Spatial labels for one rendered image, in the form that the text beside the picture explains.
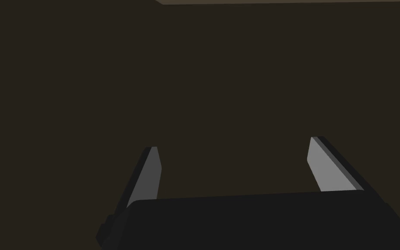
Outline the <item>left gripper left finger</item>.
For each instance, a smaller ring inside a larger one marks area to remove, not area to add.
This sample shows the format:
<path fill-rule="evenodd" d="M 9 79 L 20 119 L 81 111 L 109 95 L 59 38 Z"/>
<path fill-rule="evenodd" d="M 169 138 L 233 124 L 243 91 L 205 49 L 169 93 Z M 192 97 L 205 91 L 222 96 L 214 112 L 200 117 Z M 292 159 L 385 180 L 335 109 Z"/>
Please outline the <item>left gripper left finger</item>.
<path fill-rule="evenodd" d="M 117 203 L 114 215 L 118 216 L 134 201 L 157 198 L 162 166 L 157 147 L 146 147 L 133 169 L 131 177 Z"/>

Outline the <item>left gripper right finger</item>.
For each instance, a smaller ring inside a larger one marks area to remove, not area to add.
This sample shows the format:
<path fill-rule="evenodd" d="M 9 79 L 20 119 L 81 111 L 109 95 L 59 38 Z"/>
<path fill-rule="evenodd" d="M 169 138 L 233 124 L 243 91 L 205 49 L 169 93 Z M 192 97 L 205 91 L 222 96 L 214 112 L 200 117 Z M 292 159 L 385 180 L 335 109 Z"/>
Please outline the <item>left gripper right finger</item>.
<path fill-rule="evenodd" d="M 324 136 L 310 138 L 307 163 L 320 191 L 374 192 L 365 178 Z"/>

